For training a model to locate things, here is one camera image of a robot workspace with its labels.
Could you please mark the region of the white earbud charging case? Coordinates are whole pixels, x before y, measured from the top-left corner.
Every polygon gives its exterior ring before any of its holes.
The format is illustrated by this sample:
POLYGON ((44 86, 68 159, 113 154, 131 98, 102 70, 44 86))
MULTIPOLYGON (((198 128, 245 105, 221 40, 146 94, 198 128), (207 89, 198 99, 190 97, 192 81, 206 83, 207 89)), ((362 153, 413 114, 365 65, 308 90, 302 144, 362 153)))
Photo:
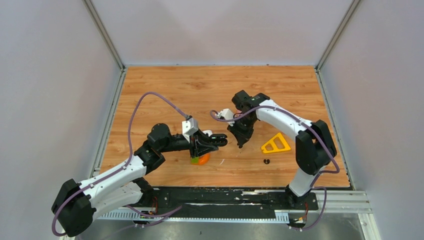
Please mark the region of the white earbud charging case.
POLYGON ((211 130, 204 130, 203 133, 207 135, 208 137, 210 137, 213 134, 211 130))

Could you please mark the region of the black earbud case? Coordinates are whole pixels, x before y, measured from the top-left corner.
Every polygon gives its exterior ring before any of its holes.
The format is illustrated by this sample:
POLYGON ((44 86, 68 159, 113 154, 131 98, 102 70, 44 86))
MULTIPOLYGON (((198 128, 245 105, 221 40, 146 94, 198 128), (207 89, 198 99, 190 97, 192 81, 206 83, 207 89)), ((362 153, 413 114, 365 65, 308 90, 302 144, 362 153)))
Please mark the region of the black earbud case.
POLYGON ((216 147, 224 147, 228 144, 227 137, 224 133, 214 133, 209 137, 209 140, 216 147))

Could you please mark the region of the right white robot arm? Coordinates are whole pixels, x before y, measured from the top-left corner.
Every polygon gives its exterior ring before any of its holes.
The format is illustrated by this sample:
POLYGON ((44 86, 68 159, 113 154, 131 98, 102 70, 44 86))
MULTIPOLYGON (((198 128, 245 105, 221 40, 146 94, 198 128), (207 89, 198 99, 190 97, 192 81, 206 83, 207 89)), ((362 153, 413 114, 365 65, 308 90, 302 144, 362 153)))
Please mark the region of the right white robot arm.
POLYGON ((227 129, 234 135, 239 148, 252 137, 256 121, 268 123, 294 141, 298 170, 287 186, 285 201, 290 208, 298 209, 306 201, 305 194, 337 155, 327 123, 301 118, 280 107, 263 93, 250 96, 241 90, 231 101, 241 114, 238 117, 232 113, 227 114, 225 119, 232 120, 227 129))

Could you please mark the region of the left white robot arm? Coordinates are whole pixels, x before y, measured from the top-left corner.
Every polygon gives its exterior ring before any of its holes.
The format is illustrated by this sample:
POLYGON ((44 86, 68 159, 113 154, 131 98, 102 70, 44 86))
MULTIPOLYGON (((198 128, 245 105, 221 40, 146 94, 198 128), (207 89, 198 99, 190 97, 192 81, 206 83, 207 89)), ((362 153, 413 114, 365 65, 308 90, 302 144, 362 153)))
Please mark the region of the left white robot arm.
POLYGON ((158 123, 142 146, 120 164, 80 182, 65 181, 51 207, 53 233, 75 237, 107 212, 136 203, 149 206, 153 193, 144 177, 165 162, 164 153, 189 151, 195 159, 228 143, 224 133, 202 131, 188 121, 182 127, 182 134, 171 134, 167 124, 158 123))

